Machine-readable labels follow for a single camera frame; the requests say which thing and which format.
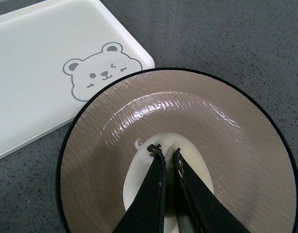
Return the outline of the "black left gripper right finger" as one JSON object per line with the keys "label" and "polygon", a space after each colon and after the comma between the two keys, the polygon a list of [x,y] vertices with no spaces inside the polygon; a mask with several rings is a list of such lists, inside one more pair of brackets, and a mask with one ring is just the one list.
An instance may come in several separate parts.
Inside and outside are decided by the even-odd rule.
{"label": "black left gripper right finger", "polygon": [[248,233],[184,159],[173,156],[176,218],[180,233]]}

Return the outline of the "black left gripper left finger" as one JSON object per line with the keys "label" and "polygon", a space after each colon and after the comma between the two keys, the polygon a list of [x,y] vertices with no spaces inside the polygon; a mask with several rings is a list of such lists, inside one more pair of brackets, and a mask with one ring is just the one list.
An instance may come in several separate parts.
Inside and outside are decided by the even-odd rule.
{"label": "black left gripper left finger", "polygon": [[153,161],[126,213],[114,229],[115,233],[164,232],[167,169],[161,145],[147,147]]}

